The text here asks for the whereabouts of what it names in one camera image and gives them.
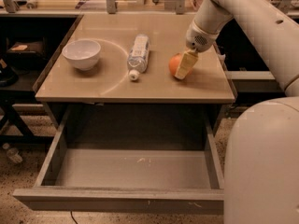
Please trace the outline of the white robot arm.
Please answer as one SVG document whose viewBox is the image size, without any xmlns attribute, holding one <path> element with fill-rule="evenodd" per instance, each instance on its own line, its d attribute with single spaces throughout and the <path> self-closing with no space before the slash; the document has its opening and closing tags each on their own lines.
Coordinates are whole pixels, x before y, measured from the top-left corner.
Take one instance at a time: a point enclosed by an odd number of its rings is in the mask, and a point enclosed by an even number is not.
<svg viewBox="0 0 299 224">
<path fill-rule="evenodd" d="M 263 59 L 265 71 L 232 71 L 250 91 L 280 87 L 284 97 L 246 110 L 231 130 L 225 156 L 224 224 L 299 224 L 299 27 L 266 0 L 203 0 L 186 34 L 175 73 L 185 78 L 201 52 L 234 20 Z"/>
</svg>

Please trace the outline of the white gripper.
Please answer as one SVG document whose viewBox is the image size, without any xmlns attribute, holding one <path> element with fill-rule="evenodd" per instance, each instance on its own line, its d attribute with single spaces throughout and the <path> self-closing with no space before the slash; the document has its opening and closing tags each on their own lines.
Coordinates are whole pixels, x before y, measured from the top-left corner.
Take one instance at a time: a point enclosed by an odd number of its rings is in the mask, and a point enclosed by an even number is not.
<svg viewBox="0 0 299 224">
<path fill-rule="evenodd" d="M 186 47 L 183 53 L 178 55 L 179 62 L 175 78 L 184 79 L 198 61 L 198 52 L 205 52 L 214 44 L 218 34 L 210 34 L 201 29 L 195 21 L 192 21 L 186 32 Z"/>
</svg>

